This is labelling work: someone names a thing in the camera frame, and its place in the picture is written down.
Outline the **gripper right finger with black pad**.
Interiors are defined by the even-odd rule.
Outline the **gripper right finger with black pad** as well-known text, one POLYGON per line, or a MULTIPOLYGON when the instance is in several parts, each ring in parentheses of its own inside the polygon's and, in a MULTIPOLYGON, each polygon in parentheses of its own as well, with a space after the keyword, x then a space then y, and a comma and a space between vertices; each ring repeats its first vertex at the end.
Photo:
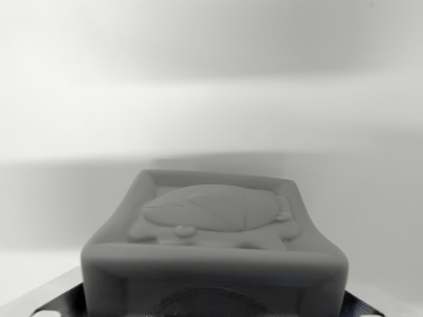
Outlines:
POLYGON ((344 292, 340 316, 389 316, 393 303, 368 280, 350 275, 344 292))

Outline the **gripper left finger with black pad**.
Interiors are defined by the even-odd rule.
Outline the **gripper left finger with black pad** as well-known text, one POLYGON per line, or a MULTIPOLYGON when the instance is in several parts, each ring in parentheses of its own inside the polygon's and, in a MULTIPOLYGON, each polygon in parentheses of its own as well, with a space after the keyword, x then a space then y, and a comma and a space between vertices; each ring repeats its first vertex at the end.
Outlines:
POLYGON ((53 295, 42 299, 30 316, 86 316, 87 304, 84 295, 80 267, 65 272, 47 285, 53 287, 53 295))

